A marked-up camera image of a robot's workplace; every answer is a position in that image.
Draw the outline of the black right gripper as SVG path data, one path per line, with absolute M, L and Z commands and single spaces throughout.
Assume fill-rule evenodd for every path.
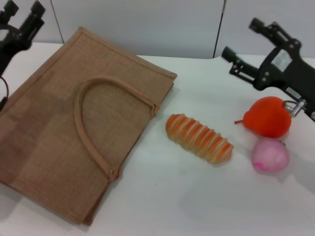
M 277 23 L 265 25 L 253 18 L 249 29 L 266 37 L 276 46 L 265 58 L 260 68 L 256 68 L 239 58 L 229 47 L 225 47 L 221 57 L 232 64 L 229 73 L 262 91 L 276 87 L 296 102 L 305 100 L 303 109 L 312 120 L 315 119 L 315 69 L 300 56 L 301 43 Z

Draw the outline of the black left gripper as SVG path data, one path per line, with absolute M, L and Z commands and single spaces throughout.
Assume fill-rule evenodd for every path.
M 17 4 L 8 0 L 3 10 L 0 11 L 0 32 L 4 33 L 4 38 L 0 40 L 0 75 L 4 73 L 17 53 L 31 47 L 32 40 L 44 25 L 42 16 L 46 9 L 38 0 L 32 5 L 31 12 L 20 29 L 7 25 L 10 18 L 15 16 L 18 10 Z

